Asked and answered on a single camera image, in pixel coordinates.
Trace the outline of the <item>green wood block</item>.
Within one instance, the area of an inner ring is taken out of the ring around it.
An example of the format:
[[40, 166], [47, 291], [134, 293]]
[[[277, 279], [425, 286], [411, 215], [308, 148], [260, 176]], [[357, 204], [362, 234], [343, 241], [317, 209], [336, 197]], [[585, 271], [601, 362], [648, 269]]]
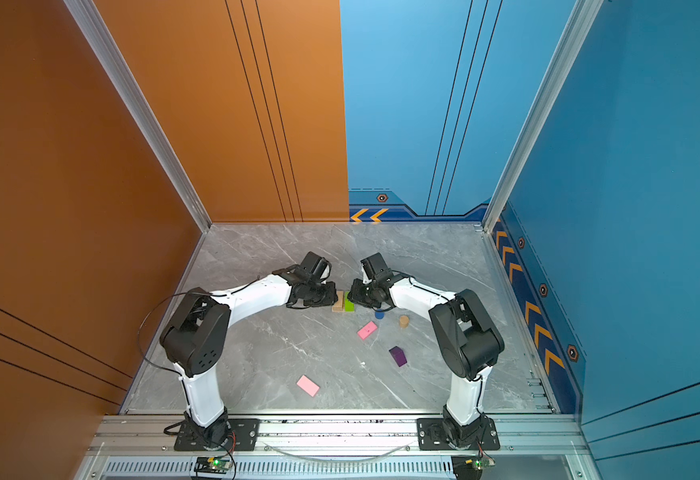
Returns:
[[348, 295], [346, 295], [344, 298], [344, 311], [345, 312], [354, 312], [355, 311], [355, 305], [350, 300]]

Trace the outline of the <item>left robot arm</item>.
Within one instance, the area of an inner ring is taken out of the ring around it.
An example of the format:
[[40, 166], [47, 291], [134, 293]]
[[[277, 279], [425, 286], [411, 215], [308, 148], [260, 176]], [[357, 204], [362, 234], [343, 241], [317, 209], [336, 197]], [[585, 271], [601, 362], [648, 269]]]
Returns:
[[216, 365], [231, 326], [274, 307], [331, 307], [337, 301], [333, 281], [298, 281], [274, 274], [233, 289], [185, 292], [161, 333], [160, 344], [179, 375], [192, 422], [208, 428], [226, 412]]

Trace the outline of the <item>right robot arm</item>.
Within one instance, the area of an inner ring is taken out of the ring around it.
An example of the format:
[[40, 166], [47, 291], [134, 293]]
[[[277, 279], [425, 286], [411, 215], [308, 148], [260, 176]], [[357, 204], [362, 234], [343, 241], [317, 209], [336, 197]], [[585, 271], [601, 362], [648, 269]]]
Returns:
[[478, 420], [483, 413], [488, 377], [505, 342], [476, 292], [442, 291], [411, 277], [356, 279], [349, 298], [366, 308], [402, 308], [428, 320], [441, 357], [452, 372], [446, 416], [459, 426]]

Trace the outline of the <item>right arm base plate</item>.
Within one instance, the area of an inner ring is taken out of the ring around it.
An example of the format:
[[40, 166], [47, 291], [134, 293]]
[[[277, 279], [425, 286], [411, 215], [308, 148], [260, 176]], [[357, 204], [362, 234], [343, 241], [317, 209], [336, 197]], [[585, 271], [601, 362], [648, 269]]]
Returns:
[[459, 425], [452, 418], [418, 418], [419, 448], [436, 450], [498, 451], [499, 433], [493, 419], [482, 415], [469, 425]]

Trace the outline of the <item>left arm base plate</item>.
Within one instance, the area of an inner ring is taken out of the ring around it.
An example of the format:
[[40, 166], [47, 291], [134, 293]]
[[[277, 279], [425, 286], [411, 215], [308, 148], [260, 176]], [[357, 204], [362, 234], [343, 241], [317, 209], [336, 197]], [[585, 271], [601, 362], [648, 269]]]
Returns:
[[256, 446], [260, 420], [256, 418], [220, 417], [208, 427], [197, 425], [190, 417], [180, 424], [174, 450], [249, 452]]

